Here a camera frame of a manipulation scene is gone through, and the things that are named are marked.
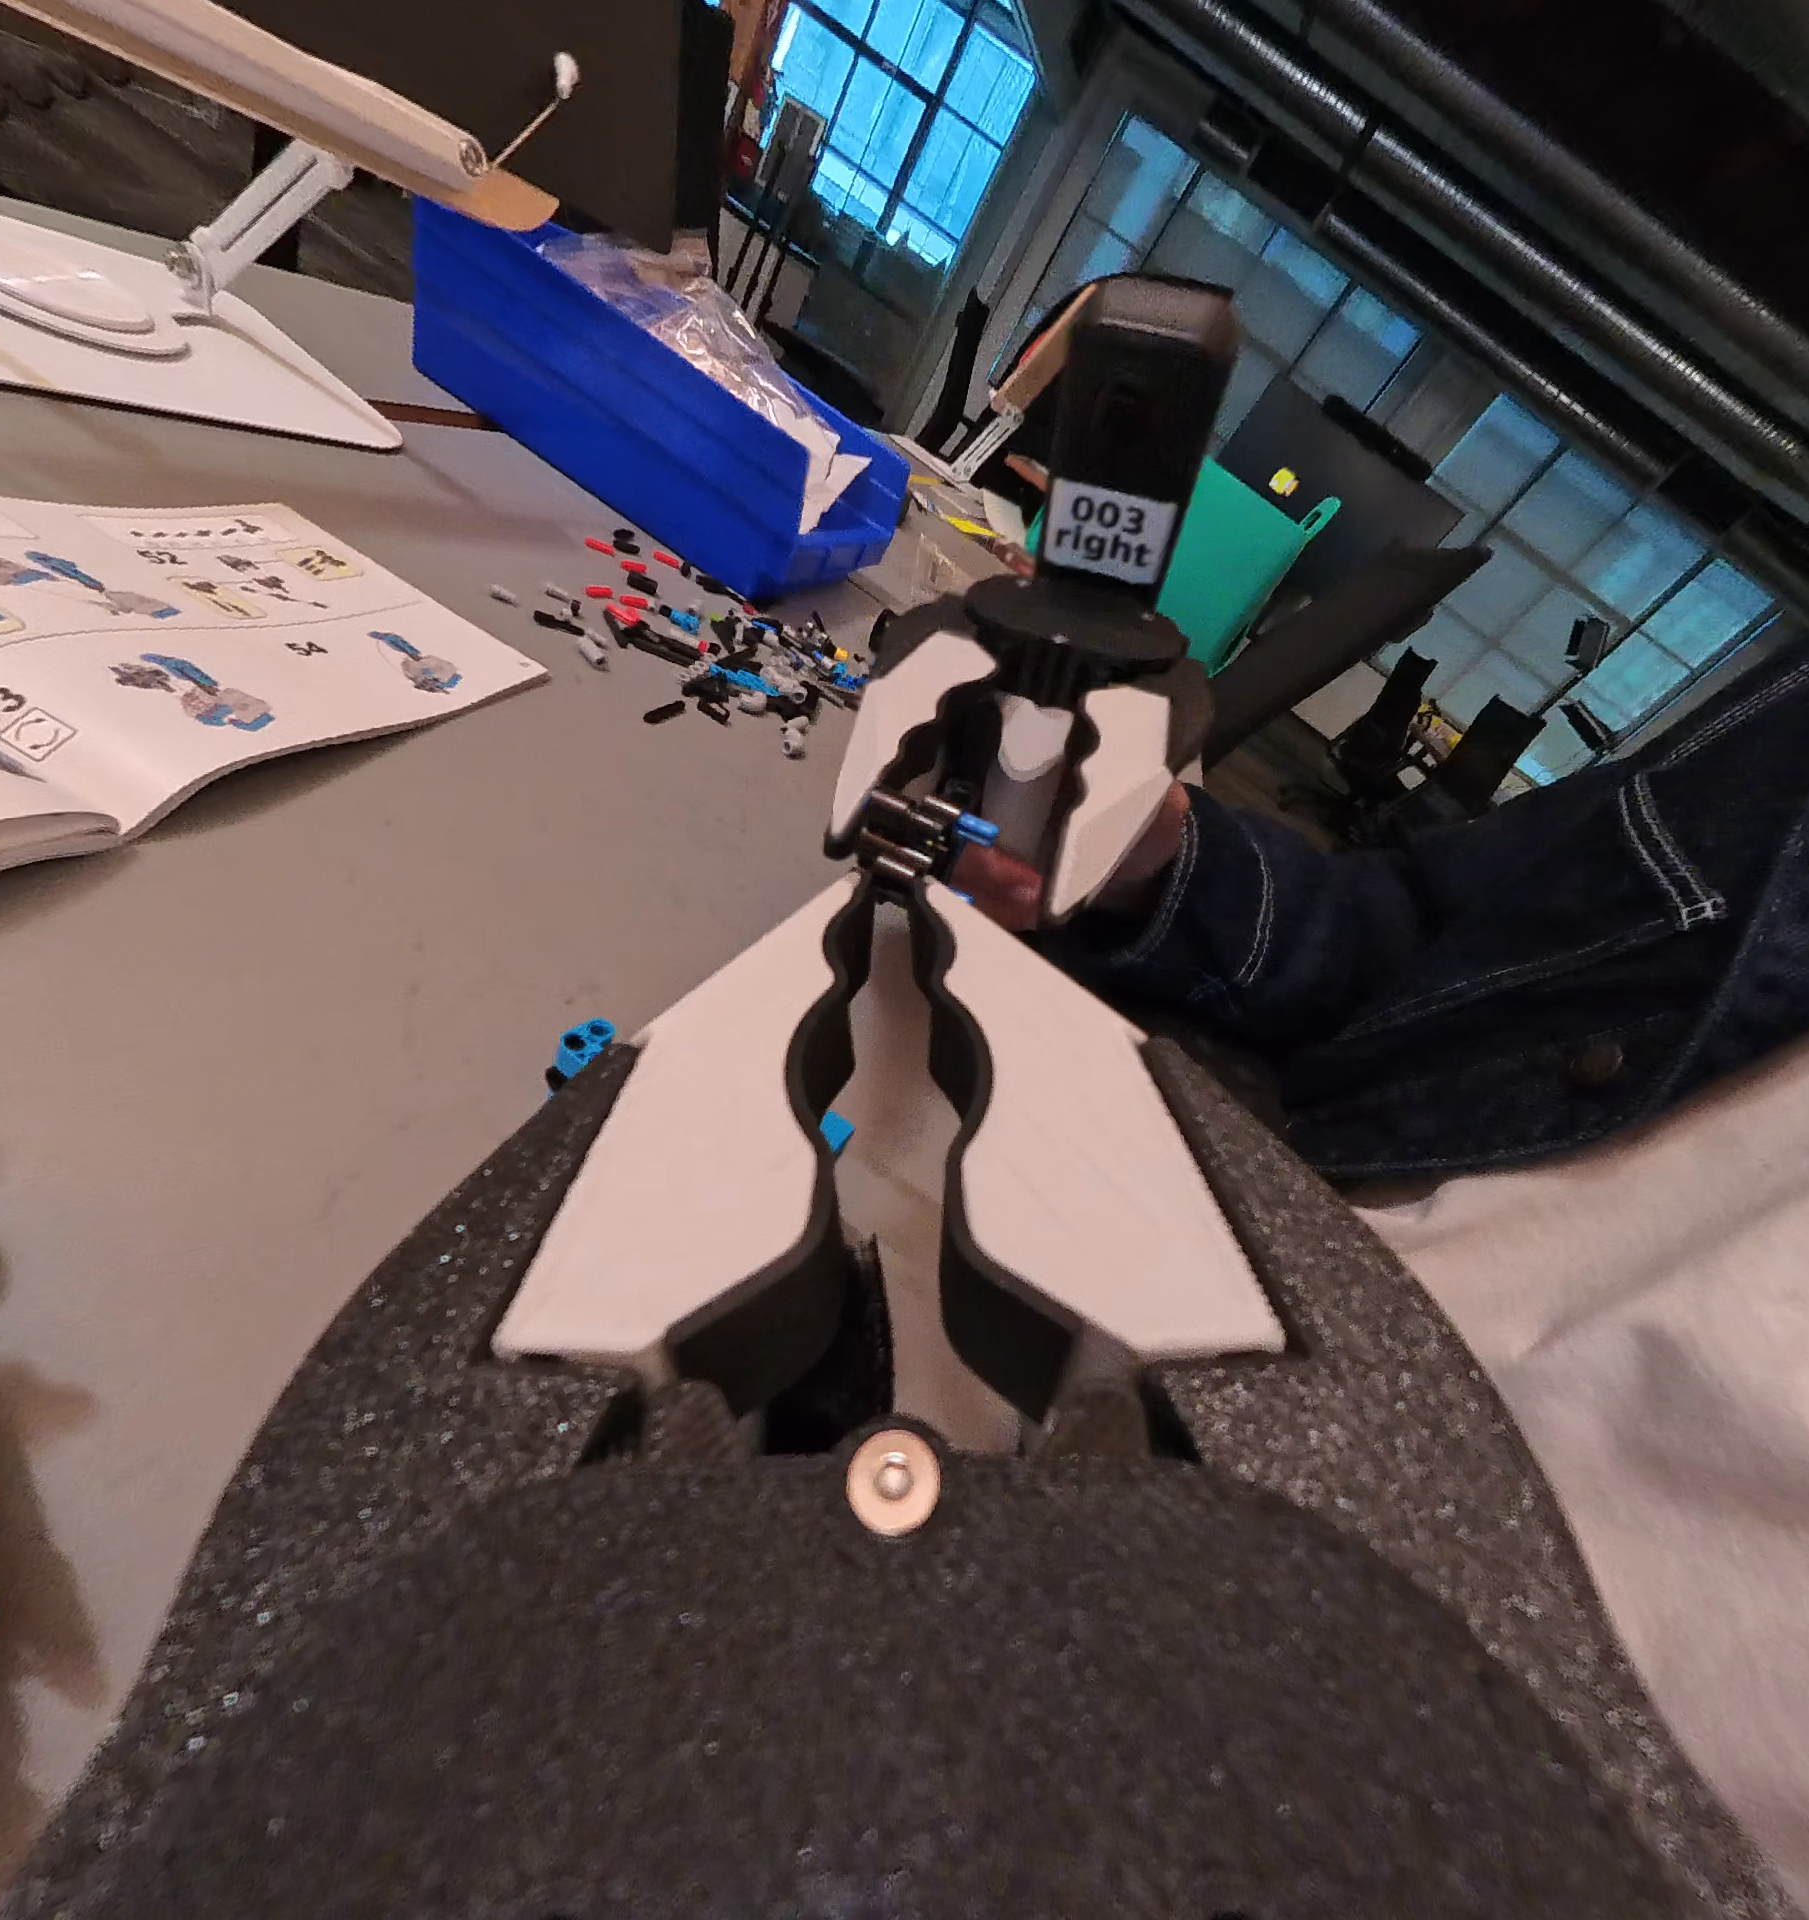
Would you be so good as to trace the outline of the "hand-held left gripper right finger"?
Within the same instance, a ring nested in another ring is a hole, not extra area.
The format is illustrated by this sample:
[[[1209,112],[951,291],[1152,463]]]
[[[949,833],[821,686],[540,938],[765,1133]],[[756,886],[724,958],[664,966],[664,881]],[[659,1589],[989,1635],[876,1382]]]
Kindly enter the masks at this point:
[[[938,881],[911,895],[945,1157],[940,1313],[1031,1423],[1083,1344],[1125,1375],[1283,1353],[1286,1329],[1167,1102],[1148,1038]]]

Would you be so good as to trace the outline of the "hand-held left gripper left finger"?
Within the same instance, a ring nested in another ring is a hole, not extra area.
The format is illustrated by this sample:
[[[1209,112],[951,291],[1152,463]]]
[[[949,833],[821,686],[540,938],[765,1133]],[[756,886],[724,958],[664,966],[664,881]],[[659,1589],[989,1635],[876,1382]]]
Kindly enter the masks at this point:
[[[822,1358],[849,1257],[821,1121],[864,984],[866,881],[845,874],[638,1034],[494,1358],[702,1380],[733,1413]]]

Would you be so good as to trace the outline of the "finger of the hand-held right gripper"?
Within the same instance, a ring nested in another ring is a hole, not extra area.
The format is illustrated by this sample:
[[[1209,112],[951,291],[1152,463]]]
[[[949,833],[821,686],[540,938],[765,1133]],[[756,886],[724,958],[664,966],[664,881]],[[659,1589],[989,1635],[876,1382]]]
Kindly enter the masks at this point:
[[[888,655],[864,688],[843,747],[828,816],[828,857],[853,854],[870,794],[893,777],[914,777],[895,771],[914,752],[912,740],[928,738],[938,752],[945,701],[959,691],[988,686],[995,668],[976,638],[951,629],[929,632]]]
[[[1044,888],[1041,917],[1067,921],[1116,876],[1154,825],[1174,784],[1174,704],[1156,691],[1100,688],[1080,719],[1087,747],[1068,780]]]

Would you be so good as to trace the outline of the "grey panel blue beam assembly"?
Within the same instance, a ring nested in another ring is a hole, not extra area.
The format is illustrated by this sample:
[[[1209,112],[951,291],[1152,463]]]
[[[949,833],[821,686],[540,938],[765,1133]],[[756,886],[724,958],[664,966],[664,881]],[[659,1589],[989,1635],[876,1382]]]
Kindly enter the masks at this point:
[[[545,1094],[554,1097],[588,1065],[597,1062],[605,1050],[619,1038],[612,1021],[592,1018],[560,1032],[549,1067],[543,1072]],[[840,1157],[853,1141],[856,1128],[836,1111],[825,1111],[818,1133],[834,1157]]]

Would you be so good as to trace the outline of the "person's right forearm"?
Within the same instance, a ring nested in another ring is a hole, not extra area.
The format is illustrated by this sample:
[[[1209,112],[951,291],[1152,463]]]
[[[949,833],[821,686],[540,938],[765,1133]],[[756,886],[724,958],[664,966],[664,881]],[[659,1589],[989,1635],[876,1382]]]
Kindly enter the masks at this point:
[[[1334,1038],[1408,975],[1440,916],[1392,852],[1326,852],[1267,813],[1178,784],[1168,839],[1035,949],[1108,1002],[1264,1060]]]

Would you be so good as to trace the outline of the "grey desk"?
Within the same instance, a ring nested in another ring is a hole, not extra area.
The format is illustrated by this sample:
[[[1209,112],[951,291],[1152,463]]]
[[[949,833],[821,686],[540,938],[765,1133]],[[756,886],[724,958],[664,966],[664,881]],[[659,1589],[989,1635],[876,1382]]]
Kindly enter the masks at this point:
[[[0,390],[0,493],[288,502],[549,680],[0,876],[0,1886],[299,1358],[543,1102],[560,1028],[639,1028],[834,876],[845,714],[796,763],[759,717],[644,723],[659,664],[594,669],[524,608],[584,587],[594,502],[446,426],[404,305],[244,299],[430,417],[364,453]]]

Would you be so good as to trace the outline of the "person's right hand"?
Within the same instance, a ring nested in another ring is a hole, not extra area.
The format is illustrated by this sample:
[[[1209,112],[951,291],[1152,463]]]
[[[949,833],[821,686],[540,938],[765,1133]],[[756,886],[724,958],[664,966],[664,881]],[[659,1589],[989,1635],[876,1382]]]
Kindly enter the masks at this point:
[[[1187,816],[1190,789],[1174,781],[1148,829],[1089,903],[1060,923],[1060,932],[1089,940],[1116,940],[1142,928],[1168,885]],[[985,917],[1014,937],[1031,937],[1040,929],[1041,877],[998,847],[964,847],[951,886],[964,892]]]

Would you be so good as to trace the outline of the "pile of small building parts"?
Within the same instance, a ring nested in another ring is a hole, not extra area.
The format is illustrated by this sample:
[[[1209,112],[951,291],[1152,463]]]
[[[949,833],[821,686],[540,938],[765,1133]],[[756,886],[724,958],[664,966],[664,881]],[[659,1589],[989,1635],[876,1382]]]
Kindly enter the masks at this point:
[[[855,714],[864,698],[866,650],[837,644],[821,612],[796,619],[761,608],[682,553],[629,524],[584,540],[586,578],[532,593],[503,584],[490,598],[530,610],[605,672],[634,655],[669,672],[673,695],[644,714],[663,727],[698,714],[718,727],[761,722],[788,763],[807,759],[822,714]]]

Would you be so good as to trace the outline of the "teal bin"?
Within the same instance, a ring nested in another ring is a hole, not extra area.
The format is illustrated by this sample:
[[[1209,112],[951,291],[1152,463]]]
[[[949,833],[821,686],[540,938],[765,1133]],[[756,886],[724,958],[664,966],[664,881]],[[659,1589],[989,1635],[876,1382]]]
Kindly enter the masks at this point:
[[[1199,469],[1156,610],[1180,627],[1187,658],[1207,676],[1227,668],[1281,578],[1342,507],[1327,495],[1289,518],[1283,498],[1211,457]]]

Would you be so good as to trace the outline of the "dark monitor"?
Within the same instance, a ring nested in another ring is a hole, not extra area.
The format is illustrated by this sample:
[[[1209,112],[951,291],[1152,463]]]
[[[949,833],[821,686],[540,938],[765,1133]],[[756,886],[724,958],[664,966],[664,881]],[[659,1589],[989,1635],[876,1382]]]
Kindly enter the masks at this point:
[[[1227,474],[1301,522],[1336,511],[1292,568],[1296,585],[1332,585],[1389,547],[1431,549],[1462,522],[1430,463],[1342,397],[1273,378],[1217,453]]]

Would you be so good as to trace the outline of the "white paper scraps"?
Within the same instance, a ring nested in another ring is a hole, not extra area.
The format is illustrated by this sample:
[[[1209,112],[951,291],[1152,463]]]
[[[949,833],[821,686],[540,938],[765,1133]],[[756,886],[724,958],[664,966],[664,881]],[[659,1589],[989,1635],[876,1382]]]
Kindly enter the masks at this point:
[[[868,457],[845,450],[834,428],[810,412],[801,412],[785,426],[785,434],[804,453],[804,480],[799,507],[799,533],[817,529],[841,495],[866,471]]]

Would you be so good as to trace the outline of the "black office chair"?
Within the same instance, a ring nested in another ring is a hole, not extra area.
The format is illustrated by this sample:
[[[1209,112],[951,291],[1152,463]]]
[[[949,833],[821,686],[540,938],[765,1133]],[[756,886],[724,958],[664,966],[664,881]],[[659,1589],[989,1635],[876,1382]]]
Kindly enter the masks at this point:
[[[1545,727],[1503,696],[1457,727],[1426,698],[1433,672],[1433,658],[1401,653],[1371,706],[1329,744],[1339,825],[1357,845],[1476,822]]]

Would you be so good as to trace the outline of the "blue bin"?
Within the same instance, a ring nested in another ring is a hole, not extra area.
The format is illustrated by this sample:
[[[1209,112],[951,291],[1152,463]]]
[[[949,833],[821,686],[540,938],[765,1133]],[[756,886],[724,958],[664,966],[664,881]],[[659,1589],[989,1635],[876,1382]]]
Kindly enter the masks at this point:
[[[807,531],[799,443],[547,259],[562,227],[410,207],[413,360],[446,395],[750,600],[886,559],[911,491],[892,444],[821,406],[864,468]]]

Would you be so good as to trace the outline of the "crumpled clear plastic bag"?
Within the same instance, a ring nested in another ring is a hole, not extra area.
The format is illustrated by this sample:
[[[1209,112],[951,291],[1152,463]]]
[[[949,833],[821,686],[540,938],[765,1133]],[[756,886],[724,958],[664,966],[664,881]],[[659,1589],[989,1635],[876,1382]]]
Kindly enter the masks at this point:
[[[789,438],[837,435],[713,280],[704,253],[652,253],[606,233],[565,227],[540,240],[536,251]]]

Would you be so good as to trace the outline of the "dark denim jacket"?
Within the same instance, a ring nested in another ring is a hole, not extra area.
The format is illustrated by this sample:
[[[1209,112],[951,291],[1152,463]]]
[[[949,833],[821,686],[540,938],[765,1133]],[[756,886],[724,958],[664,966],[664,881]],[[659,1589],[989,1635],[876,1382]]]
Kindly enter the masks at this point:
[[[1809,1034],[1809,635],[1621,761],[1302,895],[1327,1034],[1281,1067],[1336,1184],[1586,1151]]]

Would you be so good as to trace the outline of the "person's white shirt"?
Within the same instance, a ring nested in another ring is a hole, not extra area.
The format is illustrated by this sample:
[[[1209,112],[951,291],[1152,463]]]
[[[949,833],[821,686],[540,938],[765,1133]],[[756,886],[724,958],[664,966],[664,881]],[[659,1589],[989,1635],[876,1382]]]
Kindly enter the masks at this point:
[[[1809,1037],[1358,1213],[1515,1413],[1648,1697],[1809,1915]]]

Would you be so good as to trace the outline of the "instruction booklet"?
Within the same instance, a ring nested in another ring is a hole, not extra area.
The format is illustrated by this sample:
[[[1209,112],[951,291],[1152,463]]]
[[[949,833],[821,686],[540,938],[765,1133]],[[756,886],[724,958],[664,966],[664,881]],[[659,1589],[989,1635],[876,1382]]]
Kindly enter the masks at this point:
[[[545,680],[282,502],[0,496],[0,871],[117,849],[247,765]]]

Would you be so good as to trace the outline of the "white bracket with cardboard strip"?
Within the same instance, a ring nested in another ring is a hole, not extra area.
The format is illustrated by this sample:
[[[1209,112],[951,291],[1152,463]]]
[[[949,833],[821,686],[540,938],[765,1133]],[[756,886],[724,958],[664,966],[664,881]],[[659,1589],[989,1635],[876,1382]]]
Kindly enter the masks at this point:
[[[1040,328],[1031,344],[1012,364],[1012,372],[989,390],[988,419],[974,430],[969,438],[949,457],[928,450],[911,438],[899,438],[895,447],[907,453],[912,469],[920,469],[933,480],[969,487],[992,457],[1005,450],[1014,434],[1024,428],[1031,406],[1060,378],[1068,352],[1068,336],[1075,328],[1086,300],[1092,300],[1102,288],[1094,277],[1071,295],[1057,316]]]

